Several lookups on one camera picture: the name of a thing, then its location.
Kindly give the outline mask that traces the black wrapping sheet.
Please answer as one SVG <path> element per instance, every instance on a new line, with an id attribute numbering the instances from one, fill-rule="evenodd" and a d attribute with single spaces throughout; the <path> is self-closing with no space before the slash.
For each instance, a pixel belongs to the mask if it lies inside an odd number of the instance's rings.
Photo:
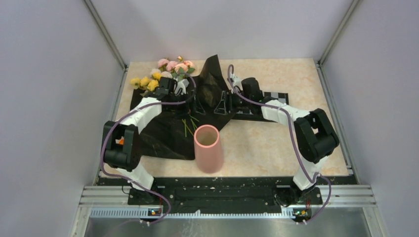
<path id="1" fill-rule="evenodd" d="M 217 55 L 209 57 L 199 75 L 193 79 L 197 83 L 196 96 L 206 115 L 193 112 L 179 115 L 169 108 L 154 118 L 141 132 L 136 133 L 133 153 L 137 156 L 194 160 L 193 135 L 201 125 L 209 124 L 221 130 L 235 114 L 219 115 L 213 111 L 218 105 L 222 91 L 230 91 L 221 72 Z"/>

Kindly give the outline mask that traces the flower bouquet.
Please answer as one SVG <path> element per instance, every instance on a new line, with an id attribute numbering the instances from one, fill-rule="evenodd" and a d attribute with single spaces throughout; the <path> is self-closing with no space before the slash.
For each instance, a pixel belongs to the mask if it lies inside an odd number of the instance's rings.
<path id="1" fill-rule="evenodd" d="M 180 79 L 188 79 L 187 93 L 196 92 L 197 83 L 191 77 L 195 69 L 192 61 L 183 60 L 182 57 L 176 60 L 163 58 L 157 62 L 156 68 L 153 68 L 148 76 L 132 78 L 130 85 L 143 97 L 130 110 L 130 116 L 124 120 L 124 124 L 134 125 L 138 133 L 141 133 L 164 109 L 181 104 L 181 102 L 171 102 L 170 97 L 175 95 L 174 90 Z"/>

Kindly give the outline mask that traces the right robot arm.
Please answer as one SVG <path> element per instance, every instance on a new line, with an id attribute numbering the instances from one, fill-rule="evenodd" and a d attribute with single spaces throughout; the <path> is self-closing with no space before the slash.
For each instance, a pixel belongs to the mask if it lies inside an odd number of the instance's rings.
<path id="1" fill-rule="evenodd" d="M 227 80 L 231 91 L 223 91 L 215 113 L 227 115 L 248 109 L 264 120 L 288 126 L 299 169 L 280 204 L 304 203 L 315 188 L 323 164 L 339 146 L 326 112 L 297 109 L 278 98 L 265 96 L 255 78 L 240 79 L 231 74 Z"/>

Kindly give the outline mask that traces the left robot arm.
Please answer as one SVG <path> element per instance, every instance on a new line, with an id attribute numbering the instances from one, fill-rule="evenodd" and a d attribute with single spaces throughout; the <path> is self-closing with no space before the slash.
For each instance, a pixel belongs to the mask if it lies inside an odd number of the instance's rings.
<path id="1" fill-rule="evenodd" d="M 138 103 L 118 121 L 108 121 L 103 127 L 101 165 L 118 171 L 140 190 L 146 204 L 158 199 L 158 190 L 152 187 L 154 178 L 140 163 L 143 156 L 194 160 L 194 142 L 191 123 L 204 115 L 198 98 L 200 76 L 176 82 L 162 78 L 155 91 L 140 96 Z"/>

